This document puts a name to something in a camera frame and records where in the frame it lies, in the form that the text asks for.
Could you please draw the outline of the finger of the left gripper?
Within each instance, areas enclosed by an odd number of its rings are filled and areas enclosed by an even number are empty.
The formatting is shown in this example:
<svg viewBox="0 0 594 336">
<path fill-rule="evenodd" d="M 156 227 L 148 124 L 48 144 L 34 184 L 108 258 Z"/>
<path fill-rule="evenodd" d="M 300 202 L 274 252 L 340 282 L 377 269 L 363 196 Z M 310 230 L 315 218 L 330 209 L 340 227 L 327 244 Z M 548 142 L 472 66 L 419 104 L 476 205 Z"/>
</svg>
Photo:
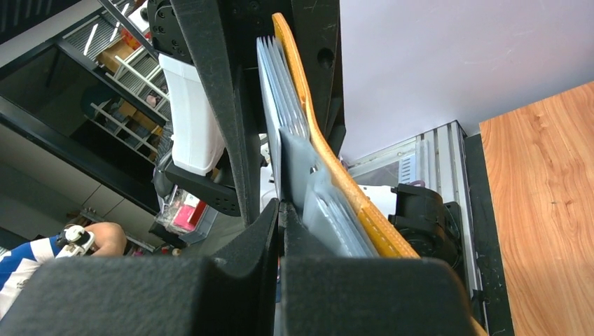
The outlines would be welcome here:
<svg viewBox="0 0 594 336">
<path fill-rule="evenodd" d="M 338 155 L 346 126 L 339 0 L 292 1 L 293 33 L 307 76 L 317 124 Z"/>
<path fill-rule="evenodd" d="M 244 68 L 254 63 L 254 21 L 248 1 L 173 1 L 172 7 L 221 130 L 240 214 L 260 214 L 258 125 Z"/>
</svg>

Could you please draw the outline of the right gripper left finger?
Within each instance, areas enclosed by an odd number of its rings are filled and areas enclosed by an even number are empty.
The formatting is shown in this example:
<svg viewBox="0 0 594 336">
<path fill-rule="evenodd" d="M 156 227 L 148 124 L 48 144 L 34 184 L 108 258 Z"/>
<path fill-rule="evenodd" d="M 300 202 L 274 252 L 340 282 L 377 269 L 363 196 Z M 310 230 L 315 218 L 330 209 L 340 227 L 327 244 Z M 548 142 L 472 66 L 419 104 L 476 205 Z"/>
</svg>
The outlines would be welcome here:
<svg viewBox="0 0 594 336">
<path fill-rule="evenodd" d="M 2 335 L 271 335 L 279 201 L 211 256 L 58 258 L 1 320 Z"/>
</svg>

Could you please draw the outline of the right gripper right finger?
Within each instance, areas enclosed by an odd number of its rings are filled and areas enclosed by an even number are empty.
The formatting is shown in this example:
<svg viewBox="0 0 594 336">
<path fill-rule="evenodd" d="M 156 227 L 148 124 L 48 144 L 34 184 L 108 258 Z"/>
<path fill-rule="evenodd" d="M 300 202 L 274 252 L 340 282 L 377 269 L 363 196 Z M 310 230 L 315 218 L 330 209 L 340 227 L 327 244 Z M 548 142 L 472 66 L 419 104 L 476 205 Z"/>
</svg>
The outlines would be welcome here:
<svg viewBox="0 0 594 336">
<path fill-rule="evenodd" d="M 282 203 L 283 335 L 477 335 L 456 273 L 432 258 L 339 258 Z"/>
</svg>

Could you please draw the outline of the yellow leather card holder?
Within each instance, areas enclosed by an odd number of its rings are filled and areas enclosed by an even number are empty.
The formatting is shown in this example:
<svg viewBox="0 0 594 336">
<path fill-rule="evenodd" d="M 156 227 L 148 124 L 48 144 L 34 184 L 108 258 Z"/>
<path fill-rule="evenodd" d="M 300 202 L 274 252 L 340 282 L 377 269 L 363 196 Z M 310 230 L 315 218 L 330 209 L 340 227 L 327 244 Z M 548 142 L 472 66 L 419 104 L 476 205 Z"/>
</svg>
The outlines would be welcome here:
<svg viewBox="0 0 594 336">
<path fill-rule="evenodd" d="M 307 77 L 284 16 L 256 40 L 258 72 L 277 194 L 339 258 L 417 258 L 331 151 L 317 124 Z"/>
</svg>

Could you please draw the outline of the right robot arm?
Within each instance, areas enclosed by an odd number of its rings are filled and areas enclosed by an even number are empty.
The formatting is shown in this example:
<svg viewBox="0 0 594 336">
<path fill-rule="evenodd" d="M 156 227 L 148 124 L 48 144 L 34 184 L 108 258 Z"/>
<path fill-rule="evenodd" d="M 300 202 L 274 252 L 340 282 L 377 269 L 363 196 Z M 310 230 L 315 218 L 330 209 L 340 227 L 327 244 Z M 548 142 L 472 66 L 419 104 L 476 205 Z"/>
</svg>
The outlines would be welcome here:
<svg viewBox="0 0 594 336">
<path fill-rule="evenodd" d="M 64 258 L 42 266 L 2 335 L 473 335 L 459 209 L 399 185 L 389 226 L 420 259 L 338 258 L 273 200 L 211 256 Z"/>
</svg>

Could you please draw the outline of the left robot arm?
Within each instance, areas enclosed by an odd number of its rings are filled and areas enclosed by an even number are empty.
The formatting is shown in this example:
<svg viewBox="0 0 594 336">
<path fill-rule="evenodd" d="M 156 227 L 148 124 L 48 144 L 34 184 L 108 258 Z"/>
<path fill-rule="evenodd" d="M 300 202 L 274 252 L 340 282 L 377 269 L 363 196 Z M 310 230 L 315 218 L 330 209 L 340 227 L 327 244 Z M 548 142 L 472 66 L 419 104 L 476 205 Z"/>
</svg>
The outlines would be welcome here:
<svg viewBox="0 0 594 336">
<path fill-rule="evenodd" d="M 266 131 L 256 40 L 284 16 L 296 40 L 317 123 L 338 154 L 346 135 L 338 1 L 149 1 L 148 24 L 171 106 L 166 177 L 219 212 L 260 213 Z"/>
</svg>

